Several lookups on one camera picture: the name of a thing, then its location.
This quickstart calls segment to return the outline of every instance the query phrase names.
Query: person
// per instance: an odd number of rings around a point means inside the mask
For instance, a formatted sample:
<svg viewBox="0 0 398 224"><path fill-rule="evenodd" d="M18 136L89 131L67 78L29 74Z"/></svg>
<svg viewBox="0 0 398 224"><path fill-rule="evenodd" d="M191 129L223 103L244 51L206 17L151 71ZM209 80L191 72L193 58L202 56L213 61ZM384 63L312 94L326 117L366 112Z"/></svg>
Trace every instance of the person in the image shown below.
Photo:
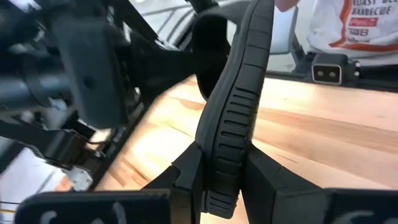
<svg viewBox="0 0 398 224"><path fill-rule="evenodd" d="M275 0L281 12L299 0ZM361 65L398 64L398 0L315 0L309 52L346 54Z"/></svg>

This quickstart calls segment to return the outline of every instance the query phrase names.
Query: butcher block countertop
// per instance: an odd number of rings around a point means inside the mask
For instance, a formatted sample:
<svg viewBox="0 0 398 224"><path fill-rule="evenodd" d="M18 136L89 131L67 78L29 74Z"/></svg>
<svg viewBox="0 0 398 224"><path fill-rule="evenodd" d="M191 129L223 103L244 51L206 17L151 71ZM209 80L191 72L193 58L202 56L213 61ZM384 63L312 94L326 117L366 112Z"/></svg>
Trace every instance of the butcher block countertop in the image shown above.
<svg viewBox="0 0 398 224"><path fill-rule="evenodd" d="M195 78L161 96L97 190L137 190L193 141L205 106ZM398 94L265 79L253 143L321 187L398 189ZM57 190L70 188L64 179ZM247 223L240 197L231 220Z"/></svg>

